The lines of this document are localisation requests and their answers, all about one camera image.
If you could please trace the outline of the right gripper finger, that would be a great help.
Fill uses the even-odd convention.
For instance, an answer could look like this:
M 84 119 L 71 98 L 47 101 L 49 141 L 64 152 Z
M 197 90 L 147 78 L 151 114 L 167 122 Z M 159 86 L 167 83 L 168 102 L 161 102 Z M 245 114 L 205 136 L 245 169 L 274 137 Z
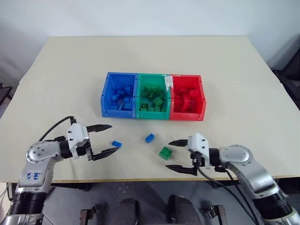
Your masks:
M 177 147 L 185 147 L 188 145 L 188 140 L 187 139 L 180 139 L 176 141 L 172 141 L 168 143 L 171 146 L 177 146 Z
M 166 165 L 168 169 L 171 169 L 177 173 L 190 174 L 193 176 L 197 175 L 196 167 L 183 167 L 181 165 Z

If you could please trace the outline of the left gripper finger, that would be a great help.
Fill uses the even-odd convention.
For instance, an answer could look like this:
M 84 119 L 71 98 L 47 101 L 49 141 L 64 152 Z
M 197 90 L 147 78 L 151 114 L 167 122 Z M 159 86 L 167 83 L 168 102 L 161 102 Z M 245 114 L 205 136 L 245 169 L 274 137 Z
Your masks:
M 107 129 L 112 128 L 111 125 L 106 125 L 106 124 L 96 124 L 96 125 L 92 125 L 92 126 L 87 126 L 87 132 L 91 133 L 91 132 L 101 132 Z
M 115 147 L 115 148 L 110 148 L 110 149 L 103 150 L 103 151 L 101 151 L 100 153 L 98 153 L 96 155 L 91 153 L 91 159 L 93 161 L 97 161 L 97 160 L 106 158 L 106 157 L 110 156 L 111 154 L 115 153 L 117 150 L 119 150 L 119 148 Z

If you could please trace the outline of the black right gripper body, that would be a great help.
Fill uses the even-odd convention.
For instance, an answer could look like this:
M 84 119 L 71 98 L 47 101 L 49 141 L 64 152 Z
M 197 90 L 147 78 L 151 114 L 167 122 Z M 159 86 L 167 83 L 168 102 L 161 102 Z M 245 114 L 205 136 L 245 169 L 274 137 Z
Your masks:
M 203 157 L 202 154 L 198 151 L 192 151 L 190 153 L 190 158 L 192 159 L 192 164 L 195 169 L 203 167 Z

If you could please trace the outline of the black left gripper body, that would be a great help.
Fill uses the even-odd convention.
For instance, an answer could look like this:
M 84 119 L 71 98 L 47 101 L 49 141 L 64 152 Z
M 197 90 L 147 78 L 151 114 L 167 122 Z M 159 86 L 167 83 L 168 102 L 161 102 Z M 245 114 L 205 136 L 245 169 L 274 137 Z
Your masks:
M 86 146 L 86 156 L 87 156 L 87 159 L 89 161 L 91 161 L 93 159 L 93 152 L 92 152 L 92 148 L 91 148 L 91 143 L 90 143 L 90 137 L 88 135 L 88 140 L 85 144 Z

